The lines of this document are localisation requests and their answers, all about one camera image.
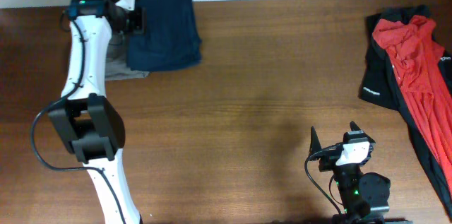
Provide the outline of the grey shorts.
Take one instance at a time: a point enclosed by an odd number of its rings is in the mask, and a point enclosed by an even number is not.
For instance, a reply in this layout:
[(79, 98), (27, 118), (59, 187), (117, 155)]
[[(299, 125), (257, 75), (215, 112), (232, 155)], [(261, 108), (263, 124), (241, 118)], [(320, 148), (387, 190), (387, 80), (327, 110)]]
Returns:
[(129, 39), (125, 35), (113, 34), (107, 48), (105, 65), (106, 81), (146, 78), (147, 71), (132, 70), (126, 63)]

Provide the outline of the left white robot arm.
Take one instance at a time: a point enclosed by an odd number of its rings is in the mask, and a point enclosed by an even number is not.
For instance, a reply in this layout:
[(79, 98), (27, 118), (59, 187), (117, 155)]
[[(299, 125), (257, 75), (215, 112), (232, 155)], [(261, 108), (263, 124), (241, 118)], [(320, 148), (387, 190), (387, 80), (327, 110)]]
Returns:
[(47, 109), (65, 149), (90, 176), (106, 223), (142, 223), (123, 166), (125, 127), (107, 100), (107, 50), (114, 34), (133, 30), (135, 0), (71, 0), (71, 53), (61, 97)]

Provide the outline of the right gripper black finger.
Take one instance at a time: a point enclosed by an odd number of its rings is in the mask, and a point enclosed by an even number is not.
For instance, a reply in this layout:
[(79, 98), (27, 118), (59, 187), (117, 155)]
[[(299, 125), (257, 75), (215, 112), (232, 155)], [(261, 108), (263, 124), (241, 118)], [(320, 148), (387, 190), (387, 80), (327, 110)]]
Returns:
[(363, 138), (366, 139), (372, 146), (375, 146), (375, 140), (369, 136), (366, 132), (364, 132), (360, 127), (354, 122), (350, 122), (350, 135), (352, 137), (352, 140), (355, 142), (357, 139)]
[(310, 147), (309, 147), (309, 155), (313, 155), (318, 153), (322, 149), (321, 143), (319, 141), (318, 135), (316, 133), (315, 127), (312, 126), (310, 128)]

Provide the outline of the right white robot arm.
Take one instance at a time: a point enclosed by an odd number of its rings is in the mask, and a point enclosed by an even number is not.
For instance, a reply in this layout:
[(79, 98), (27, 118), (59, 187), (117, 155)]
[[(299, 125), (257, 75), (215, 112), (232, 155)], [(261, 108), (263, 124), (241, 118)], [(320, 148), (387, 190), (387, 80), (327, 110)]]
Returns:
[[(323, 148), (314, 127), (310, 128), (310, 147), (304, 169), (312, 184), (338, 212), (330, 223), (384, 223), (389, 212), (391, 181), (375, 172), (363, 173), (361, 167), (370, 159), (375, 140), (350, 122), (343, 140)], [(336, 184), (340, 202), (328, 195), (310, 175), (308, 163), (317, 161), (320, 172), (332, 172), (330, 184)]]

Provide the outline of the navy blue t-shirt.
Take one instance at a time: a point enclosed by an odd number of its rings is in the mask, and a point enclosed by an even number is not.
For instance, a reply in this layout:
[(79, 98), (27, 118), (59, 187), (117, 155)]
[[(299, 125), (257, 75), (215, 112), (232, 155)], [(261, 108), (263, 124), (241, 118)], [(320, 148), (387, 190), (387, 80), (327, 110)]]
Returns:
[(202, 40), (192, 0), (138, 0), (145, 32), (129, 38), (127, 65), (136, 71), (176, 71), (201, 62)]

